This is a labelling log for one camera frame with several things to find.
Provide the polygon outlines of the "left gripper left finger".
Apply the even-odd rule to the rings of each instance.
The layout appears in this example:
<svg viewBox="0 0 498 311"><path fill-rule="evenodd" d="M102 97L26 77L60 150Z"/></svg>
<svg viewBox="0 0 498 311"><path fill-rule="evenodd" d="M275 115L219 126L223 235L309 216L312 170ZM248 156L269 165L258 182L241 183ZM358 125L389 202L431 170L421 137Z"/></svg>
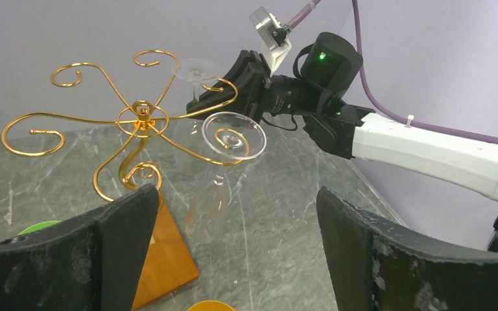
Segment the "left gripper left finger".
<svg viewBox="0 0 498 311"><path fill-rule="evenodd" d="M130 310L159 204L144 185L0 242L0 310Z"/></svg>

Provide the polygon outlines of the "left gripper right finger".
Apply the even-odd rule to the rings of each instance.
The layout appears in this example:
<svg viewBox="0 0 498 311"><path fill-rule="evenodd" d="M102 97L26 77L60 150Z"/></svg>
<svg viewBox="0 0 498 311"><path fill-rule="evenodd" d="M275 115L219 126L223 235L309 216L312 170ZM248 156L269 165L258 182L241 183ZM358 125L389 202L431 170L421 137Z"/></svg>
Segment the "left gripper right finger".
<svg viewBox="0 0 498 311"><path fill-rule="evenodd" d="M316 212L339 310L498 310L498 253L420 234L327 187Z"/></svg>

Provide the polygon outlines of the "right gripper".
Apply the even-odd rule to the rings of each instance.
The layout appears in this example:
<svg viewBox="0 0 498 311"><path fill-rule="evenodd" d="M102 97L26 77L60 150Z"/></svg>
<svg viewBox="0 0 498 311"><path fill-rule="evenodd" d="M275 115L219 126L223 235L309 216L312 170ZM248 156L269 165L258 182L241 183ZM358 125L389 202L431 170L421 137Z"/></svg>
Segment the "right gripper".
<svg viewBox="0 0 498 311"><path fill-rule="evenodd" d="M264 113L265 105L262 99L265 90L271 86L270 68L264 56L257 51L242 50L232 68L224 77L231 82L238 90L235 101L221 108L192 116L193 119L205 119L208 115L219 111L230 111L245 115L256 123L260 123ZM216 106L230 100L235 95L234 88L226 82L218 82L219 87L223 87L223 92L205 91L203 99L198 104L188 104L186 113Z"/></svg>

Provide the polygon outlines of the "clear wine glass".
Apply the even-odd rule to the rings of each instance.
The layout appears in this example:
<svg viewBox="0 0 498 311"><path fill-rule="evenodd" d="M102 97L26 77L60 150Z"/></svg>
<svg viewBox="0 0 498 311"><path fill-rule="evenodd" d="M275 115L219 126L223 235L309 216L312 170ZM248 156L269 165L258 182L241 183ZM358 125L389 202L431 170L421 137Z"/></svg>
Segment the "clear wine glass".
<svg viewBox="0 0 498 311"><path fill-rule="evenodd" d="M216 62L201 58L182 58L180 67L174 71L177 78L192 84L191 104L198 104L204 88L202 84L214 82L218 77L219 66ZM213 152L202 135L202 120L184 118L174 123L171 135L173 142L201 156L211 157ZM184 174L197 175L208 168L208 163L178 148L173 149L176 168Z"/></svg>
<svg viewBox="0 0 498 311"><path fill-rule="evenodd" d="M198 244L208 244L223 233L231 194L227 171L263 153L264 130L251 118L234 112L210 115L202 125L202 136L212 150L217 171L189 206L185 233Z"/></svg>

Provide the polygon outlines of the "orange plastic goblet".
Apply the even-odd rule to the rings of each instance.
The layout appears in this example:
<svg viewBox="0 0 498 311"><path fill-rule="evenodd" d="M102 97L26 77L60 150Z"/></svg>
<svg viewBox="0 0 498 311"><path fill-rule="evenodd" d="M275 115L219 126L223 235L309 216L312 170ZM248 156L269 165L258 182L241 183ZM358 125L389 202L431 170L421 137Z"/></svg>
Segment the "orange plastic goblet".
<svg viewBox="0 0 498 311"><path fill-rule="evenodd" d="M190 306L187 311L235 311L235 309L221 301L206 300L195 303Z"/></svg>

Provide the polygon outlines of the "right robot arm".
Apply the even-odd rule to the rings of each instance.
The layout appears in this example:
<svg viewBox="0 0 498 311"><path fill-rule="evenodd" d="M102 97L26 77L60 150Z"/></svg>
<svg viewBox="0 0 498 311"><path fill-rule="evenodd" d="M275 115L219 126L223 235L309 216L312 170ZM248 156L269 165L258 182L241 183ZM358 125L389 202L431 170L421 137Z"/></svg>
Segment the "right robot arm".
<svg viewBox="0 0 498 311"><path fill-rule="evenodd" d="M272 53L243 50L225 79L238 99L226 106L261 121L264 113L300 115L323 151L405 168L477 192L498 202L498 137L428 128L410 117L389 117L354 106L343 96L361 74L363 59L344 38L322 32L298 54L293 76L275 75ZM498 216L490 251L498 252Z"/></svg>

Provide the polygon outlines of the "wooden rack base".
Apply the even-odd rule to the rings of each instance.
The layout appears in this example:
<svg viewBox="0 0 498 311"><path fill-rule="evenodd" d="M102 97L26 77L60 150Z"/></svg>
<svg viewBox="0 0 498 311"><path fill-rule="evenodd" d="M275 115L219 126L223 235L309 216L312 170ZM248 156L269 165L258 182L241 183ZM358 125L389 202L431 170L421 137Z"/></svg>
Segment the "wooden rack base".
<svg viewBox="0 0 498 311"><path fill-rule="evenodd" d="M159 211L132 309L140 310L197 280L199 276L199 270L165 198L160 196Z"/></svg>

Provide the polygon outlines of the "green plastic goblet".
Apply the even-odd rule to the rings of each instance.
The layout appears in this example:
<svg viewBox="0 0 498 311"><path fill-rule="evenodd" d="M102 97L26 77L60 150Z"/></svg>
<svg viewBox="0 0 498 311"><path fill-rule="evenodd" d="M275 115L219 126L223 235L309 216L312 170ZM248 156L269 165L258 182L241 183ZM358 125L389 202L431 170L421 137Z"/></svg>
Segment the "green plastic goblet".
<svg viewBox="0 0 498 311"><path fill-rule="evenodd" d="M41 230L41 229L45 229L47 227L50 227L52 225L56 225L56 224L59 224L59 223L60 223L60 221L58 221L58 220L51 220L51 221L40 222L40 223L31 225L28 228L22 230L18 235L21 236L21 235L26 235L26 234L29 234L29 233L33 233L35 231L38 231L38 230Z"/></svg>

